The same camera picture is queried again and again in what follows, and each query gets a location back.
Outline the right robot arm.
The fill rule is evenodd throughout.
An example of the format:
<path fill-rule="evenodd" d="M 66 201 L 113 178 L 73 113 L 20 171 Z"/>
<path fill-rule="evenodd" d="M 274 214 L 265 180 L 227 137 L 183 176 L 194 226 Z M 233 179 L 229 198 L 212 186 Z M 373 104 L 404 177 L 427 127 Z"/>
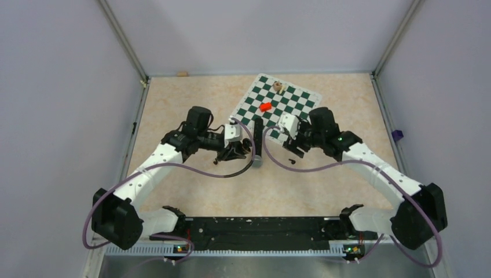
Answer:
<path fill-rule="evenodd" d="M 285 149 L 300 158 L 312 148 L 321 149 L 358 173 L 392 205 L 391 209 L 379 209 L 355 204 L 343 209 L 339 230 L 344 237 L 383 233 L 415 250 L 448 226 L 444 194 L 438 185 L 423 185 L 386 163 L 359 136 L 341 131 L 327 107 L 310 111 L 308 119 L 281 115 L 279 128 L 287 136 Z"/>

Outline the purple object outside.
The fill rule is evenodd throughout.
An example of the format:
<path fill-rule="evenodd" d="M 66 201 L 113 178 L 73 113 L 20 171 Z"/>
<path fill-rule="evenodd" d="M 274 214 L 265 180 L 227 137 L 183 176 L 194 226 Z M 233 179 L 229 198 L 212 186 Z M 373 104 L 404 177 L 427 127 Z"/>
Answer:
<path fill-rule="evenodd" d="M 404 138 L 404 134 L 403 134 L 402 130 L 393 130 L 391 132 L 391 135 L 392 135 L 394 142 L 397 142 L 397 141 L 401 140 L 402 138 Z"/>

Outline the green white chessboard mat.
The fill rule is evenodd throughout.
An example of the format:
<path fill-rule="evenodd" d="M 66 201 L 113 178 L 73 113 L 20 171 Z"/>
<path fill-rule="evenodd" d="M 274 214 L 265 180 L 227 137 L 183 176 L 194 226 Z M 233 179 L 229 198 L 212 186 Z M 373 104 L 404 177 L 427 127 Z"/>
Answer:
<path fill-rule="evenodd" d="M 272 88 L 274 82 L 281 82 L 285 91 L 283 94 Z M 267 74 L 258 74 L 242 99 L 230 114 L 249 129 L 254 127 L 254 119 L 262 118 L 264 127 L 276 126 L 282 114 L 293 114 L 302 119 L 308 119 L 309 112 L 318 107 L 322 100 L 320 93 L 305 89 L 291 82 Z M 261 112 L 262 103 L 271 102 L 272 109 Z"/>

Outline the wooden letter cube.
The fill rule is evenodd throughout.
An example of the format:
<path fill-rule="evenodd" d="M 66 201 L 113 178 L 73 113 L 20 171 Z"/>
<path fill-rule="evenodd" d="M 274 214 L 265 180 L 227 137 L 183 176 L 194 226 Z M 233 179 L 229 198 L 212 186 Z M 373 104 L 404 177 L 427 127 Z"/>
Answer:
<path fill-rule="evenodd" d="M 283 84 L 281 82 L 274 82 L 272 84 L 272 88 L 274 91 L 279 92 L 283 87 Z"/>

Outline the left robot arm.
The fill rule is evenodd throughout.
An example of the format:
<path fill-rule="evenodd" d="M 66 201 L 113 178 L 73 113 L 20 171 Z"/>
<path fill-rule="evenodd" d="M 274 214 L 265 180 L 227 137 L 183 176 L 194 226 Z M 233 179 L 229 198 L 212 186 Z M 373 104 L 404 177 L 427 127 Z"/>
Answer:
<path fill-rule="evenodd" d="M 127 250 L 142 237 L 168 235 L 183 237 L 185 223 L 177 209 L 162 207 L 141 213 L 139 209 L 150 193 L 176 168 L 190 170 L 212 178 L 232 178 L 247 171 L 253 164 L 257 145 L 253 132 L 236 118 L 222 126 L 222 131 L 211 129 L 212 112 L 193 106 L 177 129 L 168 132 L 156 149 L 132 174 L 109 190 L 99 189 L 93 196 L 93 207 L 83 231 L 91 229 L 108 242 Z M 246 159 L 246 166 L 232 174 L 211 174 L 185 165 L 199 150 L 214 151 L 215 162 Z"/>

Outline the wooden cork piece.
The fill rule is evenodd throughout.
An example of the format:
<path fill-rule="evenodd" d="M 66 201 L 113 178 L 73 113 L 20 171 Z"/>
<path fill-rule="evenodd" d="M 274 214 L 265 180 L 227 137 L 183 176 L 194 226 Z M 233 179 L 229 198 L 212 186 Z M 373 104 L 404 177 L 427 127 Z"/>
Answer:
<path fill-rule="evenodd" d="M 180 71 L 177 73 L 177 76 L 185 77 L 185 76 L 189 76 L 189 73 L 187 71 Z"/>

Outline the red toy brick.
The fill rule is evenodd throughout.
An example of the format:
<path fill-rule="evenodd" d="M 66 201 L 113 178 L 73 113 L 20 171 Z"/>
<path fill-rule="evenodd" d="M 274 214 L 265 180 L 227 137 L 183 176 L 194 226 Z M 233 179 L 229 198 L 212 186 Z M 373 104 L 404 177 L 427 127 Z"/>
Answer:
<path fill-rule="evenodd" d="M 260 106 L 259 106 L 259 110 L 261 112 L 266 112 L 266 111 L 269 111 L 272 109 L 272 104 L 271 102 L 266 102 L 266 103 L 262 103 Z"/>

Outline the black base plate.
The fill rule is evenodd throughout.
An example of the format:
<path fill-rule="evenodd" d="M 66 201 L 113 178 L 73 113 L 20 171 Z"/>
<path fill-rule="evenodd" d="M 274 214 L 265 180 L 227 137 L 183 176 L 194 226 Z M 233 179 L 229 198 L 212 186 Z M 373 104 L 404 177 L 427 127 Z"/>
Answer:
<path fill-rule="evenodd" d="M 187 217 L 169 234 L 190 240 L 196 251 L 328 250 L 336 240 L 378 238 L 349 231 L 338 217 Z"/>

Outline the black earbud case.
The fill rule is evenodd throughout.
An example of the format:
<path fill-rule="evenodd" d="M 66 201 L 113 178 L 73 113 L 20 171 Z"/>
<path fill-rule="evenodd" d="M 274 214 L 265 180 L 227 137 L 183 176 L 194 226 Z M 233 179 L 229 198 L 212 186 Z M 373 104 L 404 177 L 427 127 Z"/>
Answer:
<path fill-rule="evenodd" d="M 243 139 L 240 145 L 240 152 L 243 155 L 246 155 L 251 153 L 251 150 L 252 150 L 252 141 L 248 138 Z"/>

